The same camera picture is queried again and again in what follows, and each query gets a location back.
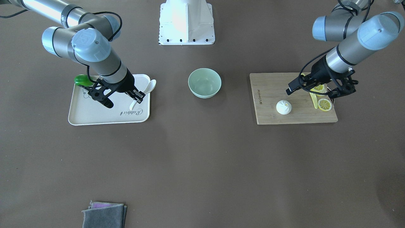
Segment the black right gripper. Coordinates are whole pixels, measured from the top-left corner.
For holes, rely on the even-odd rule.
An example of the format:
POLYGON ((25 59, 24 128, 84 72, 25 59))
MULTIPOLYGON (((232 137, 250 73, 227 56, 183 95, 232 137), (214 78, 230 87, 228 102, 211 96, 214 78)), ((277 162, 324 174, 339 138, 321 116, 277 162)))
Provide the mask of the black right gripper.
POLYGON ((120 82, 111 84, 104 79, 97 79, 92 87, 83 86, 83 88, 87 90, 87 94, 90 95, 93 100, 98 101, 100 104, 110 109, 113 108, 114 104, 109 96, 115 92, 127 94, 138 104, 143 101, 146 94, 142 91, 138 91, 134 82, 133 75, 127 70, 125 77, 120 82))

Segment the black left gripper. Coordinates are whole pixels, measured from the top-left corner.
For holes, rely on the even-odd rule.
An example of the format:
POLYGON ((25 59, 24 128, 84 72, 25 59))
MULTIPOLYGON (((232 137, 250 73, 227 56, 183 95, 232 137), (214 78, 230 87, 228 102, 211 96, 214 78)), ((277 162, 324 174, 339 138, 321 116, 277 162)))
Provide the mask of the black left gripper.
POLYGON ((337 73, 330 69, 327 64, 326 57, 323 56, 311 68, 311 73, 305 77, 295 78, 288 84, 285 90, 287 95, 291 95, 296 90, 305 89, 310 90, 320 84, 328 84, 334 82, 336 88, 327 92, 329 98, 338 98, 353 94, 356 92, 355 85, 358 84, 357 80, 352 79, 354 70, 344 70, 343 73, 337 73))

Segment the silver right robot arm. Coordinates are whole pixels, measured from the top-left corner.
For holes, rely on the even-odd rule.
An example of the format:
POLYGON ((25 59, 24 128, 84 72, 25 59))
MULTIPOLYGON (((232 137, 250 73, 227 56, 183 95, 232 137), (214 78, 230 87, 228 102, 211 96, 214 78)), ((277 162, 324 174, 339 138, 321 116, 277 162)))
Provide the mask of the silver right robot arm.
POLYGON ((76 78, 75 84, 87 90, 88 95, 107 108, 113 107, 110 95, 125 93, 133 99, 130 109, 146 96, 135 87, 135 79, 110 45, 122 27, 122 21, 108 12, 90 13, 75 4, 62 0, 2 0, 23 11, 36 12, 61 27, 49 27, 42 34, 42 45, 51 54, 68 58, 93 68, 99 77, 89 75, 76 78))

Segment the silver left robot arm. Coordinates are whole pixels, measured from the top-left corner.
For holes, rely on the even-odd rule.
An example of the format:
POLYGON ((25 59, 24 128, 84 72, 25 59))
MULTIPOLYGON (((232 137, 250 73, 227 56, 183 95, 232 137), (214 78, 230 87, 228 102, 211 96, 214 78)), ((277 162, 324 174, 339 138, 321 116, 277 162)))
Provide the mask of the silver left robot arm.
POLYGON ((299 89, 310 91, 321 84, 334 82, 336 88, 326 92, 329 98, 350 95, 358 81, 352 79, 353 66, 376 51, 386 48, 404 28, 403 16, 395 11, 367 19, 361 12, 369 9, 370 0, 343 0, 329 16, 318 17, 312 27, 316 40, 337 41, 338 45, 322 54, 310 74, 301 73, 288 84, 287 95, 299 89))

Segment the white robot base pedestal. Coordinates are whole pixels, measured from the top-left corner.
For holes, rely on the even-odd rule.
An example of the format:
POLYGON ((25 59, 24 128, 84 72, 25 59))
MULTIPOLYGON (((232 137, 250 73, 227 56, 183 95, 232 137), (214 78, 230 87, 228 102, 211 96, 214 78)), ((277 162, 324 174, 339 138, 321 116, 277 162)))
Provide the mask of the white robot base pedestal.
POLYGON ((215 43, 213 7, 205 0, 167 0, 160 5, 159 45, 215 43))

